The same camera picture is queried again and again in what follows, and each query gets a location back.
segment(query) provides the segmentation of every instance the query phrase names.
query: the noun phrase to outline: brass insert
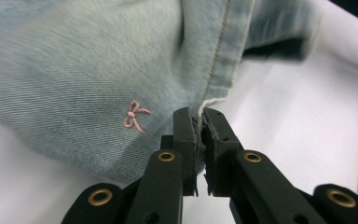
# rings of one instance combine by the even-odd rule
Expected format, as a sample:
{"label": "brass insert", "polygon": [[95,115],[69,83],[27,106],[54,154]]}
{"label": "brass insert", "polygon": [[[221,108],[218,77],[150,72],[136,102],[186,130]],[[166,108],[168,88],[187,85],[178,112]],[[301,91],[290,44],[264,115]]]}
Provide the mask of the brass insert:
{"label": "brass insert", "polygon": [[351,195],[348,195],[337,189],[329,189],[327,191],[327,197],[334,203],[337,203],[344,207],[354,207],[356,206],[356,201]]}
{"label": "brass insert", "polygon": [[251,161],[251,162],[260,162],[261,161],[261,157],[255,153],[252,153],[252,152],[245,153],[245,159],[247,161]]}
{"label": "brass insert", "polygon": [[[105,196],[102,199],[96,200],[95,196],[97,194],[104,194]],[[101,206],[106,203],[109,203],[109,201],[112,198],[113,198],[113,193],[109,189],[97,189],[94,190],[89,196],[89,204],[91,204],[92,206]]]}
{"label": "brass insert", "polygon": [[175,159],[175,155],[171,152],[161,152],[158,155],[158,159],[161,161],[173,161],[173,159]]}

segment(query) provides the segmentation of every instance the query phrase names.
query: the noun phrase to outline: white table surface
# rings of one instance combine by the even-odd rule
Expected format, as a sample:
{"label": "white table surface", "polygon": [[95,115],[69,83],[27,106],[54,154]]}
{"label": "white table surface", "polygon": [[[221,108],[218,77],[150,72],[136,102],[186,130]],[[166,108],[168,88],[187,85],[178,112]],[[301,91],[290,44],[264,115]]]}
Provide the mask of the white table surface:
{"label": "white table surface", "polygon": [[[325,0],[319,46],[303,63],[246,61],[222,111],[245,148],[299,189],[358,192],[358,20]],[[59,223],[81,191],[107,182],[26,149],[0,126],[0,223]],[[183,223],[234,223],[228,199],[185,197]]]}

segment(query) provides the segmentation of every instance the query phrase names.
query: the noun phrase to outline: denim fabric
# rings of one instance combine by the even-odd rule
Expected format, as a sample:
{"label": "denim fabric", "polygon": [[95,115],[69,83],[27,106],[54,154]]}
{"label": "denim fabric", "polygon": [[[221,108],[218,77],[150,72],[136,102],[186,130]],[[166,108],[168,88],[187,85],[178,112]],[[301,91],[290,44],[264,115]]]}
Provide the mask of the denim fabric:
{"label": "denim fabric", "polygon": [[[0,0],[0,122],[30,149],[128,184],[172,134],[173,111],[199,117],[227,97],[245,49],[303,58],[318,21],[305,0]],[[292,38],[289,51],[257,49]],[[152,114],[129,113],[133,101]]]}

